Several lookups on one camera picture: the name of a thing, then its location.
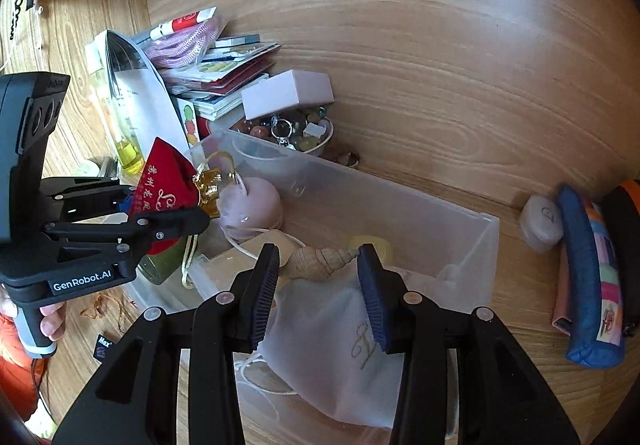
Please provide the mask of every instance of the stack of books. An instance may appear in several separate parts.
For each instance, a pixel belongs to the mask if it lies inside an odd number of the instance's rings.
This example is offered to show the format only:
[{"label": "stack of books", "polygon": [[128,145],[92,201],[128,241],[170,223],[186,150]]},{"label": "stack of books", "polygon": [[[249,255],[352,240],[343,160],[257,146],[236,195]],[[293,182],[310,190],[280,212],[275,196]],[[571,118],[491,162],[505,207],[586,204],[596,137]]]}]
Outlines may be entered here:
[{"label": "stack of books", "polygon": [[280,45],[259,34],[219,38],[199,64],[161,69],[172,98],[190,101],[196,114],[218,120],[242,103],[242,90],[268,78],[270,54]]}]

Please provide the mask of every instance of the red pouch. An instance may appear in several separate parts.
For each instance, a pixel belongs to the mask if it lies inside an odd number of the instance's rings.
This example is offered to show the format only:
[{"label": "red pouch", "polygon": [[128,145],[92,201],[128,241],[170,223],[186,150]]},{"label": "red pouch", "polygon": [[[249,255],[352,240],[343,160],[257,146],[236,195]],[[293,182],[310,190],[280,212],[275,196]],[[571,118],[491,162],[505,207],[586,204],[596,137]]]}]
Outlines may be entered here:
[{"label": "red pouch", "polygon": [[[160,138],[154,141],[138,188],[133,194],[129,216],[138,212],[174,210],[198,204],[198,189],[193,183],[196,174],[191,162],[174,146]],[[178,239],[154,243],[149,255],[160,253],[177,243]]]}]

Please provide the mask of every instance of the silver screw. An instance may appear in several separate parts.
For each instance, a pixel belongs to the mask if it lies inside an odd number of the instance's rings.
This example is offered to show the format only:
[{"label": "silver screw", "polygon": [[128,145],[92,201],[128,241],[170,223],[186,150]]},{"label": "silver screw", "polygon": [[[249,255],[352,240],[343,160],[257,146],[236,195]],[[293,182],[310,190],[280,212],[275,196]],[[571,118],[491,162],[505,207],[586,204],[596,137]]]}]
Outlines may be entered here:
[{"label": "silver screw", "polygon": [[494,318],[494,312],[491,311],[489,308],[485,308],[484,306],[482,306],[482,308],[478,308],[476,310],[476,316],[480,320],[483,320],[485,322],[489,322],[490,320],[492,320]]},{"label": "silver screw", "polygon": [[420,304],[422,302],[422,295],[416,291],[408,291],[402,298],[407,304]]},{"label": "silver screw", "polygon": [[162,315],[162,312],[159,308],[153,307],[147,308],[144,315],[146,320],[156,320],[159,316]]},{"label": "silver screw", "polygon": [[218,304],[229,304],[233,302],[236,296],[232,294],[230,291],[221,291],[216,295],[216,302]]}]

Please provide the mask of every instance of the pink box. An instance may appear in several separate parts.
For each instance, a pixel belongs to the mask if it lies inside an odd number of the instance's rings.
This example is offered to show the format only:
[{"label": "pink box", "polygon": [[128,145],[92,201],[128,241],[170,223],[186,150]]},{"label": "pink box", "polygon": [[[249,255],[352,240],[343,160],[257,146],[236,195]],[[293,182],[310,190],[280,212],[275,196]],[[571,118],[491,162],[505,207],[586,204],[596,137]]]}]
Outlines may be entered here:
[{"label": "pink box", "polygon": [[334,102],[329,75],[289,70],[242,91],[247,120],[265,117],[291,108],[309,108]]}]

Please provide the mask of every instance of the gold ribbon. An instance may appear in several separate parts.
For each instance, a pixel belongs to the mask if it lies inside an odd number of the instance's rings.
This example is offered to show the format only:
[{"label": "gold ribbon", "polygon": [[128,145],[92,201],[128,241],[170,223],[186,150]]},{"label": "gold ribbon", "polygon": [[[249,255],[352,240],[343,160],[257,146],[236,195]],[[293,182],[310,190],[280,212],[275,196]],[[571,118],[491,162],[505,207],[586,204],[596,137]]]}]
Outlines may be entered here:
[{"label": "gold ribbon", "polygon": [[[225,173],[224,178],[222,171],[218,167],[207,168],[209,161],[216,156],[228,159],[231,164],[231,172]],[[204,210],[211,219],[220,218],[220,210],[216,201],[220,197],[220,183],[223,181],[236,181],[236,167],[234,166],[233,158],[228,152],[216,151],[207,156],[206,160],[198,165],[196,174],[193,176],[193,183],[198,189],[198,207]],[[189,278],[188,269],[195,256],[197,245],[197,234],[187,237],[187,245],[182,257],[182,285],[187,289],[193,289],[193,282]]]}]

